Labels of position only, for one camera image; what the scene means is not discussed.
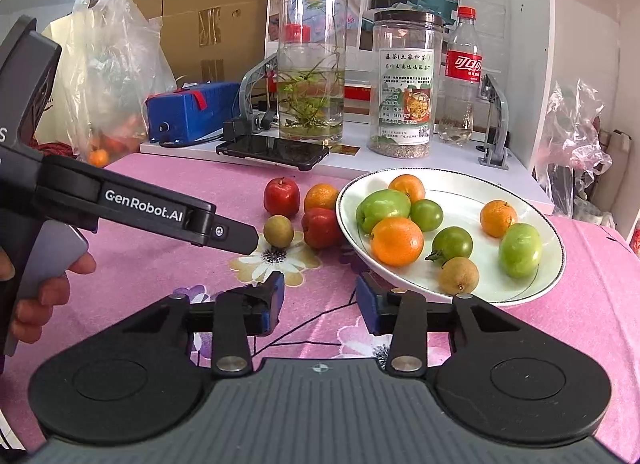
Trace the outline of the person's left hand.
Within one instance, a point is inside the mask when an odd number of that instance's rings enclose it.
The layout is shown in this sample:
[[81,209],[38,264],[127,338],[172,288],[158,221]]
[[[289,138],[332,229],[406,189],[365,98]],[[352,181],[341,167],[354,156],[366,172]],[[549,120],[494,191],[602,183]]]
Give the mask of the person's left hand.
[[22,343],[35,343],[53,314],[53,308],[66,305],[70,300],[70,281],[67,272],[91,274],[96,271],[96,261],[85,253],[59,276],[40,283],[36,298],[21,300],[13,314],[11,333]]

